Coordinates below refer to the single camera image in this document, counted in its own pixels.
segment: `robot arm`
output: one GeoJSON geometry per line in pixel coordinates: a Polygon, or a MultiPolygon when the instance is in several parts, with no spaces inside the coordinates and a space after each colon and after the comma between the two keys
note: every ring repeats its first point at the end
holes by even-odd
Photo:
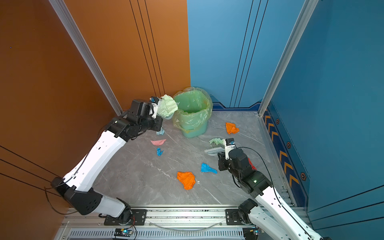
{"type": "Polygon", "coordinates": [[[132,215],[131,207],[120,199],[103,195],[92,188],[93,182],[112,156],[124,144],[146,130],[160,131],[162,118],[157,117],[161,99],[150,102],[133,100],[131,108],[113,118],[88,154],[64,178],[56,177],[51,186],[80,214],[100,213],[116,218],[122,225],[132,215]]]}
{"type": "Polygon", "coordinates": [[[248,157],[235,148],[233,138],[224,140],[225,152],[218,153],[220,171],[228,170],[241,188],[272,213],[271,218],[258,204],[248,199],[239,206],[239,216],[245,224],[253,223],[274,240],[325,240],[308,226],[281,198],[272,183],[261,172],[252,170],[248,157]]]}

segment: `gray floor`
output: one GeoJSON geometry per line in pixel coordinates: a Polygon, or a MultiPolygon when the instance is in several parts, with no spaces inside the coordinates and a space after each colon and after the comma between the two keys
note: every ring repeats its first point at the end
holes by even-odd
{"type": "MultiPolygon", "coordinates": [[[[274,162],[266,153],[265,145],[252,112],[214,111],[205,134],[194,138],[184,137],[175,128],[172,120],[164,121],[164,135],[147,131],[134,141],[129,141],[108,162],[94,183],[94,189],[126,201],[131,206],[149,204],[233,204],[239,205],[250,196],[235,186],[228,171],[202,173],[201,164],[206,163],[218,170],[217,156],[209,156],[204,150],[217,147],[209,144],[215,137],[233,137],[236,145],[251,147],[264,158],[276,188],[282,179],[274,162]],[[236,134],[227,134],[225,123],[232,122],[240,129],[236,134]],[[160,146],[164,150],[159,157],[157,146],[150,140],[167,139],[160,146]],[[177,172],[192,172],[196,184],[185,190],[177,180],[177,172]]],[[[244,152],[253,165],[267,175],[260,157],[248,149],[244,152]]]]}

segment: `orange paper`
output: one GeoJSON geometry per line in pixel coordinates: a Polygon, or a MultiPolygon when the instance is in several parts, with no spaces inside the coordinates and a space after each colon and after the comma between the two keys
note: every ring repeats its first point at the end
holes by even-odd
{"type": "Polygon", "coordinates": [[[226,122],[225,126],[227,127],[227,133],[228,134],[235,134],[238,133],[240,130],[236,127],[234,123],[226,122]]]}
{"type": "Polygon", "coordinates": [[[191,172],[177,172],[177,179],[184,185],[185,190],[192,189],[196,183],[195,176],[191,172]]]}

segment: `black stripe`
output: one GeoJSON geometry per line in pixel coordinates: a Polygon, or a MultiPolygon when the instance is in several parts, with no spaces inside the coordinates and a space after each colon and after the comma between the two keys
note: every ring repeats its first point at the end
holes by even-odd
{"type": "MultiPolygon", "coordinates": [[[[26,183],[26,182],[23,182],[23,181],[21,181],[21,180],[18,180],[18,179],[16,179],[16,178],[13,178],[13,177],[10,177],[10,176],[8,176],[8,175],[5,175],[5,174],[3,174],[3,173],[0,173],[1,175],[3,175],[3,176],[6,176],[6,177],[9,177],[9,178],[11,178],[11,179],[13,179],[13,180],[16,180],[16,181],[19,181],[19,182],[22,182],[22,183],[24,183],[24,184],[26,184],[26,185],[29,185],[29,186],[31,186],[31,187],[35,187],[35,188],[37,188],[37,189],[40,189],[40,190],[43,190],[44,191],[44,189],[42,189],[42,188],[39,188],[39,187],[36,187],[36,186],[34,186],[34,185],[32,185],[32,184],[29,184],[29,183],[26,183]]],[[[61,197],[60,195],[57,195],[56,193],[53,193],[53,192],[49,192],[50,194],[53,194],[53,195],[56,195],[56,196],[58,196],[58,197],[61,197]]]]}
{"type": "Polygon", "coordinates": [[[238,104],[237,106],[240,106],[241,97],[243,96],[243,92],[244,92],[245,83],[247,82],[247,77],[248,77],[248,73],[249,73],[249,68],[251,67],[251,63],[252,63],[253,54],[255,53],[256,43],[257,43],[257,40],[259,39],[260,29],[262,28],[263,19],[264,19],[264,15],[265,15],[265,10],[266,10],[266,7],[267,7],[267,5],[268,5],[268,1],[269,1],[269,0],[267,0],[267,2],[266,2],[266,5],[265,5],[265,9],[264,9],[264,14],[263,14],[262,22],[260,23],[259,33],[257,34],[257,38],[256,38],[256,42],[255,42],[255,47],[253,48],[253,53],[252,53],[251,61],[249,62],[249,66],[248,66],[247,75],[245,76],[245,80],[244,80],[244,86],[243,86],[243,90],[241,91],[241,95],[240,95],[239,104],[238,104]]]}
{"type": "Polygon", "coordinates": [[[260,1],[260,3],[259,3],[259,7],[257,8],[257,13],[256,13],[256,18],[255,18],[255,23],[253,24],[253,29],[252,29],[251,39],[249,40],[248,49],[247,49],[247,54],[246,54],[246,56],[245,56],[245,61],[244,61],[244,66],[243,66],[243,71],[242,71],[242,73],[241,73],[239,87],[237,88],[237,94],[236,94],[236,99],[235,99],[234,107],[236,106],[237,96],[238,96],[238,94],[239,94],[240,85],[241,85],[241,79],[243,78],[243,73],[244,73],[245,64],[247,63],[249,47],[251,46],[252,36],[253,36],[253,31],[255,30],[255,25],[256,25],[257,15],[259,15],[259,9],[260,9],[260,4],[261,4],[261,3],[262,3],[262,2],[260,1]]]}
{"type": "Polygon", "coordinates": [[[31,173],[31,172],[29,172],[29,171],[27,171],[27,170],[25,170],[25,169],[22,169],[21,167],[18,167],[18,166],[16,166],[16,165],[13,165],[12,163],[7,162],[6,160],[0,159],[0,161],[3,161],[3,162],[5,162],[5,163],[8,163],[9,165],[12,165],[12,166],[14,166],[14,167],[17,167],[18,169],[21,169],[21,170],[23,170],[23,171],[25,171],[25,172],[27,172],[27,173],[30,173],[30,174],[32,174],[32,175],[34,175],[34,176],[36,176],[36,177],[39,177],[39,178],[41,178],[41,179],[43,179],[43,180],[46,180],[45,178],[42,178],[42,177],[40,177],[40,176],[37,176],[36,174],[33,174],[33,173],[31,173]]]}
{"type": "Polygon", "coordinates": [[[317,231],[317,230],[321,230],[321,229],[326,229],[326,228],[331,228],[331,227],[339,227],[339,226],[344,226],[344,225],[354,224],[354,223],[368,222],[368,221],[377,220],[377,219],[382,219],[382,218],[384,218],[384,217],[376,217],[376,218],[371,218],[371,219],[362,220],[362,221],[357,221],[357,222],[350,222],[350,223],[345,223],[345,224],[340,224],[340,225],[335,225],[335,226],[330,226],[330,227],[323,227],[323,228],[315,229],[315,231],[317,231]]]}
{"type": "Polygon", "coordinates": [[[165,90],[165,88],[164,88],[163,77],[161,76],[161,70],[160,70],[160,64],[159,64],[159,57],[157,56],[157,50],[156,50],[156,45],[155,45],[155,39],[153,38],[153,32],[152,32],[152,27],[151,27],[151,21],[149,20],[149,13],[148,13],[148,8],[147,8],[147,1],[144,0],[144,2],[145,2],[145,8],[146,8],[146,10],[147,10],[147,15],[148,15],[149,27],[150,27],[150,29],[151,29],[152,40],[153,40],[153,46],[155,47],[155,54],[156,54],[156,58],[157,58],[157,65],[159,66],[159,72],[160,72],[161,84],[163,85],[163,91],[164,91],[164,94],[165,94],[166,90],[165,90]]]}
{"type": "Polygon", "coordinates": [[[5,150],[7,150],[8,152],[11,152],[11,153],[15,154],[15,155],[18,156],[18,157],[21,157],[22,159],[24,159],[24,160],[26,160],[26,161],[28,161],[28,162],[30,162],[30,163],[32,163],[32,164],[38,166],[39,168],[42,168],[42,169],[46,170],[47,172],[50,172],[50,173],[52,173],[53,175],[56,175],[57,177],[60,177],[59,175],[54,174],[53,172],[51,172],[51,171],[49,171],[49,170],[43,168],[42,166],[40,166],[40,165],[38,165],[38,164],[36,164],[36,163],[34,163],[34,162],[32,162],[32,161],[29,161],[29,160],[26,159],[25,157],[22,157],[22,156],[20,156],[19,154],[15,153],[15,152],[12,152],[12,151],[9,150],[8,148],[5,148],[5,147],[3,147],[3,146],[1,146],[1,145],[0,145],[0,147],[3,148],[3,149],[5,149],[5,150]]]}
{"type": "MultiPolygon", "coordinates": [[[[375,206],[377,204],[382,204],[382,203],[384,203],[384,201],[383,202],[378,202],[378,203],[375,203],[375,204],[371,204],[371,205],[367,205],[367,206],[364,206],[364,207],[359,207],[359,208],[356,208],[356,209],[348,210],[348,211],[345,211],[345,212],[340,212],[340,213],[337,213],[337,214],[330,215],[328,217],[333,217],[333,216],[336,216],[336,215],[339,215],[339,214],[344,214],[346,212],[352,212],[352,211],[355,211],[355,210],[359,210],[359,209],[363,209],[363,208],[366,208],[366,207],[375,206]]],[[[327,217],[322,217],[322,218],[318,218],[318,219],[315,219],[315,220],[311,220],[311,222],[317,221],[317,220],[320,220],[320,219],[324,219],[324,218],[327,218],[327,217]]]]}
{"type": "Polygon", "coordinates": [[[318,209],[322,209],[323,207],[328,207],[329,205],[332,205],[332,204],[335,204],[335,203],[338,203],[338,202],[341,202],[341,201],[344,201],[344,200],[350,199],[350,198],[352,198],[352,197],[356,197],[356,196],[358,196],[358,195],[364,194],[364,193],[366,193],[366,192],[370,192],[370,191],[372,191],[372,190],[375,190],[375,189],[378,189],[378,188],[381,188],[381,187],[384,187],[384,185],[381,185],[381,186],[378,186],[378,187],[375,187],[375,188],[369,189],[369,190],[367,190],[367,191],[365,191],[365,192],[361,192],[361,193],[359,193],[359,194],[356,194],[356,195],[353,195],[353,196],[350,196],[350,197],[347,197],[347,198],[341,199],[341,200],[339,200],[339,201],[337,201],[337,202],[333,202],[333,203],[331,203],[331,204],[328,204],[328,205],[325,205],[325,206],[322,206],[322,207],[319,207],[319,208],[313,209],[313,210],[311,210],[311,211],[309,211],[309,212],[313,212],[313,211],[316,211],[316,210],[318,210],[318,209]]]}
{"type": "Polygon", "coordinates": [[[135,13],[133,12],[133,7],[132,7],[131,0],[129,0],[129,4],[131,5],[133,18],[135,19],[137,32],[138,32],[138,34],[139,34],[139,38],[140,38],[140,42],[141,42],[141,47],[143,48],[143,53],[144,53],[144,57],[145,57],[145,62],[147,63],[147,67],[148,67],[149,77],[151,78],[151,82],[152,82],[152,86],[153,86],[153,91],[155,92],[155,96],[156,96],[155,85],[153,84],[151,71],[149,70],[149,65],[148,65],[147,57],[145,56],[144,46],[143,46],[143,42],[141,41],[141,36],[140,36],[140,32],[139,32],[139,27],[137,26],[136,17],[135,17],[135,13]]]}
{"type": "Polygon", "coordinates": [[[244,40],[243,40],[243,46],[241,47],[240,59],[239,59],[239,64],[237,65],[237,71],[236,71],[236,76],[235,76],[235,83],[233,84],[233,90],[232,90],[231,102],[229,103],[229,107],[231,107],[231,104],[232,104],[232,98],[233,98],[233,93],[234,93],[234,91],[235,91],[236,78],[237,78],[237,73],[238,73],[238,71],[239,71],[241,55],[243,54],[243,48],[244,48],[244,42],[245,42],[245,36],[247,35],[248,24],[249,24],[249,18],[251,17],[251,12],[252,12],[252,6],[253,6],[253,0],[252,0],[252,4],[251,4],[251,10],[249,10],[249,16],[248,16],[247,27],[246,27],[246,29],[245,29],[244,40]]]}
{"type": "Polygon", "coordinates": [[[147,44],[148,44],[148,49],[149,49],[149,55],[151,56],[151,61],[152,61],[152,65],[153,65],[153,71],[155,72],[155,77],[156,77],[157,87],[159,88],[159,92],[160,92],[160,96],[161,96],[160,85],[159,85],[159,81],[157,80],[157,74],[156,74],[155,64],[153,63],[153,58],[152,58],[152,53],[151,53],[151,47],[149,46],[149,41],[148,41],[148,37],[147,37],[147,31],[145,30],[145,25],[144,25],[143,15],[141,14],[141,9],[140,9],[139,0],[137,0],[137,5],[139,6],[139,11],[140,11],[140,16],[141,16],[141,21],[142,21],[142,23],[143,23],[143,27],[144,27],[145,38],[147,39],[147,44]]]}

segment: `crumpled paper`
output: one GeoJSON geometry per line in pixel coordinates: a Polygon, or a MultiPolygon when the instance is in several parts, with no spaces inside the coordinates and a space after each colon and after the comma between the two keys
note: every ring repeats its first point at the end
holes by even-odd
{"type": "Polygon", "coordinates": [[[217,174],[217,170],[211,168],[211,167],[208,166],[208,164],[206,164],[206,163],[202,163],[202,164],[201,164],[201,172],[213,172],[213,173],[217,174]]]}
{"type": "Polygon", "coordinates": [[[164,152],[164,150],[161,151],[161,149],[159,147],[156,149],[156,153],[158,156],[161,156],[163,154],[163,152],[164,152]]]}
{"type": "Polygon", "coordinates": [[[163,135],[165,133],[163,126],[161,126],[160,131],[156,132],[156,135],[163,135]]]}
{"type": "Polygon", "coordinates": [[[173,98],[168,96],[167,94],[165,94],[161,98],[162,100],[159,108],[157,109],[157,114],[164,118],[167,118],[171,116],[176,110],[178,110],[178,107],[175,100],[173,100],[173,98]]]}
{"type": "Polygon", "coordinates": [[[221,138],[213,138],[213,139],[209,140],[209,143],[214,143],[216,145],[220,145],[220,144],[223,145],[224,144],[223,139],[221,139],[221,138]]]}
{"type": "Polygon", "coordinates": [[[234,123],[230,123],[230,122],[226,122],[225,123],[225,126],[227,128],[227,133],[228,134],[235,134],[235,133],[238,133],[240,130],[236,127],[236,124],[234,123]]]}
{"type": "Polygon", "coordinates": [[[177,172],[177,179],[184,185],[185,190],[190,190],[196,183],[195,176],[191,172],[177,172]]]}
{"type": "Polygon", "coordinates": [[[160,146],[160,145],[163,145],[163,143],[166,141],[166,139],[163,139],[163,140],[156,140],[156,141],[152,141],[151,140],[151,143],[155,146],[160,146]]]}

